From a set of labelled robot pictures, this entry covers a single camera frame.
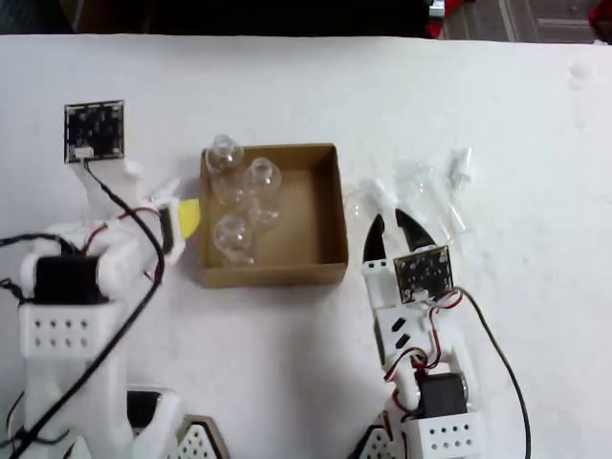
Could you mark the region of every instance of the circuit board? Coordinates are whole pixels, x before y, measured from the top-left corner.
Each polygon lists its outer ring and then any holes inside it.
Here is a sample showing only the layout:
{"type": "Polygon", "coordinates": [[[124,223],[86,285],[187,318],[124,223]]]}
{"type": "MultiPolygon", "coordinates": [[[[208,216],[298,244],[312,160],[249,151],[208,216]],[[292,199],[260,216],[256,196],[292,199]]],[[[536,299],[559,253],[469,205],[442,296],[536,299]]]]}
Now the circuit board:
{"type": "Polygon", "coordinates": [[[125,157],[123,100],[64,107],[64,163],[125,157]]]}
{"type": "Polygon", "coordinates": [[[403,304],[443,295],[454,288],[448,246],[396,258],[394,265],[403,304]]]}

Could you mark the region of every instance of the glass vial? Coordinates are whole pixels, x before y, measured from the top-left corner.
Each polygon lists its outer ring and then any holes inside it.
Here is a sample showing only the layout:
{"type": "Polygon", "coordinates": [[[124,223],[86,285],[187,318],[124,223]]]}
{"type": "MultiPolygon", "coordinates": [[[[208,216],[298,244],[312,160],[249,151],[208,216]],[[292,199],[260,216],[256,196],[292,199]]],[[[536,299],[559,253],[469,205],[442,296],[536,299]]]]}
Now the glass vial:
{"type": "Polygon", "coordinates": [[[280,169],[268,158],[256,158],[246,174],[249,193],[249,216],[256,227],[275,225],[281,214],[280,169]]]}
{"type": "Polygon", "coordinates": [[[249,219],[239,213],[226,213],[215,224],[214,247],[231,265],[252,265],[254,256],[254,233],[249,219]]]}
{"type": "Polygon", "coordinates": [[[239,204],[246,197],[244,150],[229,136],[219,135],[207,149],[206,162],[212,191],[222,206],[239,204]]]}

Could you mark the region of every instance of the cable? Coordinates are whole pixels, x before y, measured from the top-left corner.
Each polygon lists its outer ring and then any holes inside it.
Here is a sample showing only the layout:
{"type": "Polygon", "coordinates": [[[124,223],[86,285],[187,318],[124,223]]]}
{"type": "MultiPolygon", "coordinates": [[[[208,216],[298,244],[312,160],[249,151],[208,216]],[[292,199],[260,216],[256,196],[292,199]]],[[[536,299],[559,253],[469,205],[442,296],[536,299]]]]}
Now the cable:
{"type": "MultiPolygon", "coordinates": [[[[389,370],[384,374],[384,380],[388,383],[389,381],[391,381],[391,379],[393,378],[393,375],[395,374],[395,369],[397,368],[398,364],[400,363],[400,361],[402,361],[402,359],[407,356],[408,354],[410,354],[411,352],[417,352],[419,354],[421,354],[421,359],[426,363],[427,362],[427,353],[421,349],[420,347],[408,347],[407,349],[405,349],[402,354],[400,354],[400,356],[393,362],[393,364],[391,365],[391,367],[389,368],[389,370]]],[[[425,368],[425,366],[420,363],[420,362],[416,362],[415,360],[412,361],[412,366],[417,368],[417,369],[423,369],[425,368]]]]}
{"type": "Polygon", "coordinates": [[[49,234],[46,232],[32,232],[32,233],[26,233],[26,234],[19,234],[18,236],[13,236],[13,237],[5,237],[5,238],[0,239],[0,247],[6,247],[11,244],[16,244],[17,242],[33,241],[36,239],[47,239],[49,241],[55,241],[56,243],[59,244],[59,247],[61,248],[62,253],[78,252],[78,249],[75,247],[75,245],[71,244],[63,237],[58,236],[57,234],[49,234]]]}
{"type": "Polygon", "coordinates": [[[17,397],[17,400],[14,401],[14,403],[11,406],[11,409],[9,410],[9,412],[7,413],[7,419],[5,422],[5,428],[7,431],[7,436],[11,439],[11,446],[12,446],[12,450],[15,451],[15,444],[14,444],[14,437],[12,437],[12,432],[11,432],[11,426],[12,426],[12,415],[15,412],[15,409],[17,409],[17,407],[19,406],[19,402],[21,402],[21,399],[23,399],[23,396],[26,394],[26,392],[24,390],[21,391],[21,393],[19,394],[19,397],[17,397]]]}
{"type": "Polygon", "coordinates": [[[155,294],[160,284],[162,283],[162,277],[164,276],[165,270],[165,261],[164,261],[164,252],[162,251],[162,247],[160,243],[155,238],[155,235],[151,231],[151,229],[146,225],[146,223],[142,220],[138,214],[130,208],[119,196],[117,196],[111,189],[105,185],[89,168],[89,165],[84,163],[85,170],[92,176],[92,178],[98,182],[102,190],[108,195],[108,197],[117,204],[120,208],[122,208],[125,213],[127,213],[132,219],[136,222],[136,224],[141,227],[142,231],[146,235],[146,237],[151,241],[153,248],[155,249],[155,253],[158,257],[158,265],[155,269],[154,281],[149,287],[146,295],[142,298],[141,302],[134,309],[132,314],[127,318],[127,320],[123,323],[120,329],[115,333],[115,335],[108,341],[106,346],[101,350],[101,352],[96,356],[96,358],[91,362],[91,364],[87,367],[87,369],[83,372],[83,374],[76,380],[76,382],[72,385],[68,391],[61,396],[61,398],[55,402],[45,414],[32,426],[32,428],[25,433],[23,436],[21,444],[17,447],[16,451],[11,455],[10,459],[16,459],[20,457],[24,451],[32,444],[35,440],[36,436],[40,433],[43,427],[54,417],[54,415],[79,391],[79,389],[85,385],[90,378],[94,375],[96,370],[104,363],[106,358],[110,355],[110,353],[115,349],[117,344],[121,341],[121,339],[125,336],[125,334],[132,327],[136,319],[142,313],[151,297],[155,294]]]}
{"type": "Polygon", "coordinates": [[[450,303],[447,306],[440,306],[439,304],[436,304],[432,306],[427,313],[429,317],[429,322],[431,323],[431,336],[433,337],[433,344],[434,344],[435,351],[436,351],[436,358],[434,359],[434,361],[426,365],[426,369],[428,370],[432,370],[436,366],[438,366],[438,363],[440,363],[440,359],[442,358],[442,346],[440,345],[440,337],[438,336],[438,330],[436,329],[436,325],[433,322],[433,314],[437,313],[441,309],[449,310],[449,309],[452,309],[458,306],[459,303],[463,300],[463,293],[459,291],[458,289],[455,289],[448,296],[453,295],[457,292],[459,292],[459,296],[452,303],[450,303]]]}
{"type": "Polygon", "coordinates": [[[404,459],[408,459],[408,444],[405,438],[405,432],[402,432],[402,442],[404,443],[404,459]]]}
{"type": "MultiPolygon", "coordinates": [[[[153,208],[133,208],[133,210],[135,212],[143,212],[143,211],[149,211],[152,213],[155,213],[155,215],[157,215],[158,217],[160,216],[160,213],[153,209],[153,208]]],[[[117,217],[118,220],[123,220],[125,217],[128,217],[129,213],[125,212],[123,214],[121,214],[119,217],[117,217]]],[[[91,234],[89,235],[89,237],[87,238],[87,241],[85,242],[85,245],[83,246],[82,252],[87,254],[87,251],[89,251],[89,247],[92,245],[92,242],[94,241],[94,238],[100,234],[102,231],[108,229],[108,224],[107,223],[103,223],[101,224],[99,227],[97,227],[96,229],[94,229],[91,234]]]]}
{"type": "Polygon", "coordinates": [[[0,289],[8,290],[12,295],[19,300],[18,306],[30,301],[31,298],[25,298],[21,287],[15,284],[9,277],[0,280],[0,289]]]}
{"type": "Polygon", "coordinates": [[[489,325],[487,324],[487,321],[485,320],[485,317],[482,314],[482,311],[480,310],[480,307],[478,306],[478,303],[476,303],[476,300],[474,299],[474,297],[470,294],[470,292],[468,292],[466,289],[462,287],[457,287],[456,290],[461,292],[470,301],[471,305],[476,311],[476,314],[478,315],[478,318],[480,319],[480,323],[485,329],[485,332],[487,332],[487,336],[489,337],[491,344],[495,348],[495,351],[497,351],[497,355],[499,356],[504,366],[506,367],[506,370],[508,371],[508,375],[510,376],[510,379],[513,382],[514,390],[516,391],[516,397],[518,397],[518,402],[520,404],[520,410],[523,415],[523,424],[525,425],[525,459],[530,459],[532,457],[532,430],[531,430],[531,426],[529,423],[529,415],[527,413],[527,406],[525,405],[525,399],[523,398],[523,392],[520,390],[520,386],[518,385],[518,380],[516,379],[516,375],[514,374],[513,368],[510,366],[510,363],[508,362],[508,359],[506,359],[506,356],[504,355],[504,352],[501,350],[501,347],[499,347],[499,344],[497,343],[497,340],[493,336],[493,333],[491,329],[489,328],[489,325]]]}
{"type": "Polygon", "coordinates": [[[382,412],[382,422],[384,423],[384,430],[389,437],[389,440],[393,441],[393,430],[391,429],[391,423],[389,423],[389,413],[387,410],[382,412]]]}

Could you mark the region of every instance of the yellow object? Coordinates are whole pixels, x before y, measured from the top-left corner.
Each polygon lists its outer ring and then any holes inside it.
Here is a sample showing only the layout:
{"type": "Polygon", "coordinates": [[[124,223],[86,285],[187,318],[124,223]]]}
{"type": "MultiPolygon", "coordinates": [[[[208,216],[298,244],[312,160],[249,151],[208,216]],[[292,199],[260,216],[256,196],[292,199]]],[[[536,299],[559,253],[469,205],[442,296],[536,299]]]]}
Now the yellow object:
{"type": "Polygon", "coordinates": [[[187,239],[200,225],[200,200],[187,199],[179,204],[181,237],[187,239]]]}

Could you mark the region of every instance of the red object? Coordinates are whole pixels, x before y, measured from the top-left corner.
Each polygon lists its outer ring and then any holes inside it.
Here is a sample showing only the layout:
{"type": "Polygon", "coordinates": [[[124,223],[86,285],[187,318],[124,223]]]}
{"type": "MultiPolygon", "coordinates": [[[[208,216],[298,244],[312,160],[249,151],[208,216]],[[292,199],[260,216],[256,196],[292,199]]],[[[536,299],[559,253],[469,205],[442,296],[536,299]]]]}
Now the red object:
{"type": "Polygon", "coordinates": [[[612,0],[601,0],[600,5],[589,12],[589,22],[602,39],[610,41],[612,38],[612,0]]]}
{"type": "MultiPolygon", "coordinates": [[[[454,12],[456,12],[457,9],[461,5],[463,5],[463,3],[464,3],[464,0],[447,0],[445,4],[444,16],[447,17],[453,14],[454,12]]],[[[437,38],[438,36],[440,36],[440,32],[442,31],[443,27],[444,27],[444,22],[441,20],[429,21],[429,23],[427,24],[427,30],[429,31],[431,38],[437,38]]]]}

